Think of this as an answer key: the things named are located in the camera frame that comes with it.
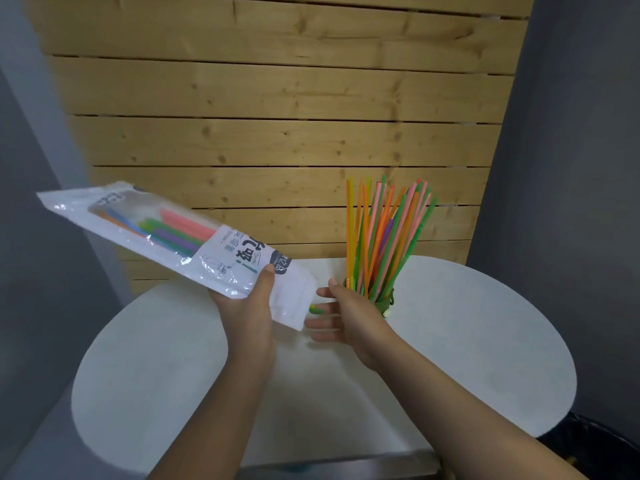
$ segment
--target hand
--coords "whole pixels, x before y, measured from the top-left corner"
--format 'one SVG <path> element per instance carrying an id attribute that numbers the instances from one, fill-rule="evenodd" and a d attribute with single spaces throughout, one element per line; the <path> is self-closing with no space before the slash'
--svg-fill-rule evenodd
<path id="1" fill-rule="evenodd" d="M 275 356 L 269 295 L 275 281 L 272 264 L 265 266 L 247 298 L 229 298 L 209 290 L 227 334 L 229 358 L 252 359 L 271 366 Z"/>
<path id="2" fill-rule="evenodd" d="M 307 328 L 323 330 L 314 333 L 311 338 L 317 342 L 351 345 L 360 361 L 375 371 L 378 350 L 398 340 L 396 332 L 372 302 L 341 286 L 334 278 L 329 280 L 328 288 L 318 288 L 317 294 L 324 298 L 336 298 L 337 301 L 315 305 L 325 314 L 334 316 L 308 318 L 305 321 Z"/>

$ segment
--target oval tabletop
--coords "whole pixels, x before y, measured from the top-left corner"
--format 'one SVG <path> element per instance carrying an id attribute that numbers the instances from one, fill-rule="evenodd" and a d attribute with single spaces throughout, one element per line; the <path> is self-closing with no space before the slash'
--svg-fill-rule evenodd
<path id="1" fill-rule="evenodd" d="M 299 260 L 319 283 L 344 259 Z M 533 436 L 569 411 L 569 350 L 516 292 L 471 268 L 412 257 L 389 323 L 409 344 Z M 343 344 L 276 324 L 276 361 L 243 466 L 428 448 L 384 382 Z M 72 393 L 83 441 L 103 460 L 148 473 L 220 372 L 227 344 L 205 288 L 183 278 L 137 298 L 100 332 Z"/>

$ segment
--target black trash bag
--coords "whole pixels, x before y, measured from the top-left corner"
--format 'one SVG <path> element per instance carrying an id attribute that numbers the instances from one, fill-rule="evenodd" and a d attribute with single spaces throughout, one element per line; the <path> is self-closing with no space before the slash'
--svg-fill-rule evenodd
<path id="1" fill-rule="evenodd" d="M 569 413 L 538 441 L 589 480 L 640 479 L 640 447 L 597 421 Z"/>

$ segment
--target wooden wall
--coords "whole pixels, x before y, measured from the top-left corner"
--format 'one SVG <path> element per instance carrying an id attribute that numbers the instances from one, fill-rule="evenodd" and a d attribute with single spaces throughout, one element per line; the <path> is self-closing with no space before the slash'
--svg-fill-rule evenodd
<path id="1" fill-rule="evenodd" d="M 416 252 L 465 262 L 532 0 L 24 1 L 96 184 L 307 258 L 344 256 L 348 176 L 420 177 Z"/>

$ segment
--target white plastic package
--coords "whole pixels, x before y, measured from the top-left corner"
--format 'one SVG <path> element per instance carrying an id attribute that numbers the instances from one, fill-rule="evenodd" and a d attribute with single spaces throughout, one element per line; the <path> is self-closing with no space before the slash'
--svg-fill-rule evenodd
<path id="1" fill-rule="evenodd" d="M 38 193 L 47 209 L 230 298 L 245 298 L 268 263 L 276 322 L 302 330 L 316 279 L 277 250 L 126 182 Z"/>

